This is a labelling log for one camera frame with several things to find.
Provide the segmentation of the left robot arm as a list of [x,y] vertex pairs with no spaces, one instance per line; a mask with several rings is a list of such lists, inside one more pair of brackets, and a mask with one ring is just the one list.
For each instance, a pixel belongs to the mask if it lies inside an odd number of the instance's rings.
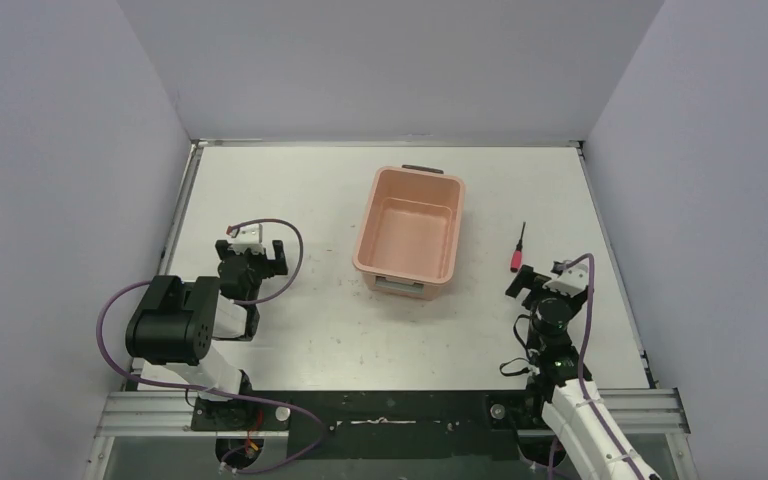
[[254,426],[262,411],[246,396],[252,391],[247,374],[212,343],[246,342],[256,335],[260,312],[255,302],[263,281],[288,273],[282,241],[272,247],[268,256],[259,243],[216,241],[216,275],[193,282],[155,276],[125,331],[131,356],[203,388],[194,410],[197,419],[214,427],[242,431]]

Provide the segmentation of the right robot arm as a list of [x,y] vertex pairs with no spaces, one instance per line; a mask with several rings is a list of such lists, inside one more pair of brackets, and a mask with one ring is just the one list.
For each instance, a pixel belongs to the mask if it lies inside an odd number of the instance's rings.
[[554,434],[547,453],[532,459],[551,471],[562,450],[582,479],[659,478],[605,405],[584,362],[589,341],[575,346],[568,333],[580,311],[592,311],[589,268],[557,263],[545,275],[522,265],[505,291],[511,298],[520,293],[526,297],[517,319],[527,323],[527,331],[512,331],[524,350],[520,372],[529,378],[523,413],[532,426]]

